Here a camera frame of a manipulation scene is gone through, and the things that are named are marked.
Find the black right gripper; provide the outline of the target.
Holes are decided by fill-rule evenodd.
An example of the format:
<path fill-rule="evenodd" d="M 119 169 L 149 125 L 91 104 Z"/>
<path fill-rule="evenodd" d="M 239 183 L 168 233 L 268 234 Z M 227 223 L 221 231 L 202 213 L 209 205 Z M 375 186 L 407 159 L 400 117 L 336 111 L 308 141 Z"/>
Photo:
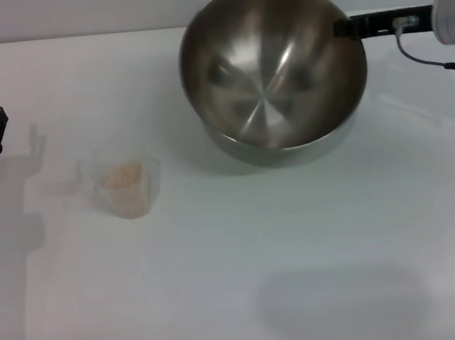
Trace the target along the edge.
<path fill-rule="evenodd" d="M 395 24 L 398 19 L 409 17 L 412 17 L 413 20 L 411 24 L 402 26 L 404 33 L 431 32 L 431 15 L 432 5 L 411 6 L 411 8 L 353 15 L 350 18 L 342 18 L 335 21 L 333 34 L 337 38 L 353 38 L 357 35 L 359 39 L 393 35 L 396 31 Z"/>

